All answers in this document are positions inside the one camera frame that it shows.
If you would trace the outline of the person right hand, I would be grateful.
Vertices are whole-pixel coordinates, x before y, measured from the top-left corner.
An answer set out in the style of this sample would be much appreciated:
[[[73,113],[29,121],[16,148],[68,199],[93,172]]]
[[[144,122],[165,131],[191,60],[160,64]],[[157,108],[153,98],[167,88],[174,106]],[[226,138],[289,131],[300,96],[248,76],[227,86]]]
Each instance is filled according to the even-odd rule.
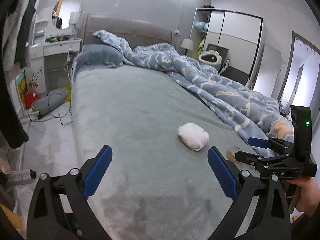
[[[301,187],[296,209],[311,217],[319,205],[319,187],[316,178],[300,177],[294,180],[288,180],[288,182]]]

